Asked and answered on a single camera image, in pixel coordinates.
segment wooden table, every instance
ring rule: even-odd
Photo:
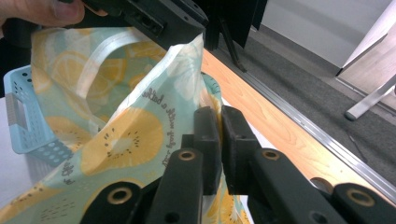
[[[206,50],[202,71],[219,83],[222,97],[241,110],[247,121],[288,156],[307,179],[324,178],[333,186],[356,183],[382,195]]]

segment patterned bag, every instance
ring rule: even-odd
[[[42,112],[74,154],[2,208],[1,223],[79,223],[106,186],[160,177],[197,108],[220,112],[219,86],[201,74],[201,35],[166,52],[135,28],[48,29],[33,53]],[[203,223],[248,222],[224,177],[205,204]]]

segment human hand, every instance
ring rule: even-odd
[[[20,18],[43,26],[66,26],[84,18],[81,0],[0,0],[0,26],[8,18]]]

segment light blue plastic basket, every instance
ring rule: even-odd
[[[8,72],[4,86],[13,150],[33,155],[51,166],[70,157],[72,151],[58,140],[44,120],[33,89],[30,66]]]

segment plastic bag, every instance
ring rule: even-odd
[[[33,53],[42,112],[74,154],[2,208],[2,223],[79,223],[106,186],[160,177],[197,108],[220,111],[216,81],[201,74],[201,35],[166,52],[135,28],[49,29],[35,34]],[[248,222],[221,182],[203,222]]]

